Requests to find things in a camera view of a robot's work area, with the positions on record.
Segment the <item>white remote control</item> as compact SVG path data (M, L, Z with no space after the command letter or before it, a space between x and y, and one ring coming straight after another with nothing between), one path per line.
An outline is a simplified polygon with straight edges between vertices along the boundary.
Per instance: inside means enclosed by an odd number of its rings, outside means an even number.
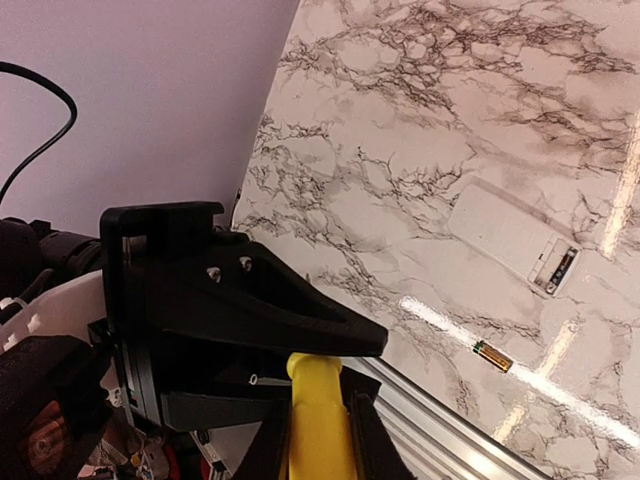
M572 239L506 196L478 183L461 191L448 220L450 232L473 249L497 261L532 290L555 297L581 256ZM569 248L576 257L554 294L546 286Z

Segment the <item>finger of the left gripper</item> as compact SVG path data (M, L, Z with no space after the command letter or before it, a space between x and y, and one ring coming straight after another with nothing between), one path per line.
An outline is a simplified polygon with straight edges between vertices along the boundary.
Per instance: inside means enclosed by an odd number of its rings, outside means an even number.
M384 327L240 233L156 233L124 279L127 316L141 330L338 357L376 357L387 344Z
M159 355L163 426L188 432L261 421L292 396L291 351L172 349Z

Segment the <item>yellow handled screwdriver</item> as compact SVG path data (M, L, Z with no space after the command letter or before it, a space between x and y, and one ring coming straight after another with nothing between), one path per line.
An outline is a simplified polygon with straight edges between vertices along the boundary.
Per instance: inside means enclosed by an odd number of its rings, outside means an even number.
M292 386L289 440L291 479L355 479L350 419L337 357L294 353L287 362Z

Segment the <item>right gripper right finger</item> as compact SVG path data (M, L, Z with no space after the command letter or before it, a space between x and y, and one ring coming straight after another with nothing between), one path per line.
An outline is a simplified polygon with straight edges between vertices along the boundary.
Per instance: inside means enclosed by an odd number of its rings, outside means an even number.
M414 480L365 393L354 393L349 403L351 436L357 476L363 480Z

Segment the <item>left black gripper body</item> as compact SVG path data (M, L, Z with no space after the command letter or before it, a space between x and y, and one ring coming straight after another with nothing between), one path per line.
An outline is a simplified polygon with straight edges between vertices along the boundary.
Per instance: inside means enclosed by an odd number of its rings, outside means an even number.
M377 479L382 326L264 245L217 202L106 210L98 238L1 224L1 475L72 479L113 416L174 432L257 424L238 479Z

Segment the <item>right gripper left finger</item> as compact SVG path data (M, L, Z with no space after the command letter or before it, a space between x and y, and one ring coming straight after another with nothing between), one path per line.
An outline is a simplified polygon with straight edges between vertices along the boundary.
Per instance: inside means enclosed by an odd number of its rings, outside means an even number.
M291 401L273 404L239 466L239 480L286 480Z

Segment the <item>gold battery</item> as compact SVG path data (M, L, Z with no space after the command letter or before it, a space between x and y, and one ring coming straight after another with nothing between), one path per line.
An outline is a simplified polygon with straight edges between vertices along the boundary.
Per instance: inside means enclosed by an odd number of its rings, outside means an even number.
M480 340L475 343L473 346L473 352L503 373L507 373L513 365L513 361L508 356L501 353L484 340Z

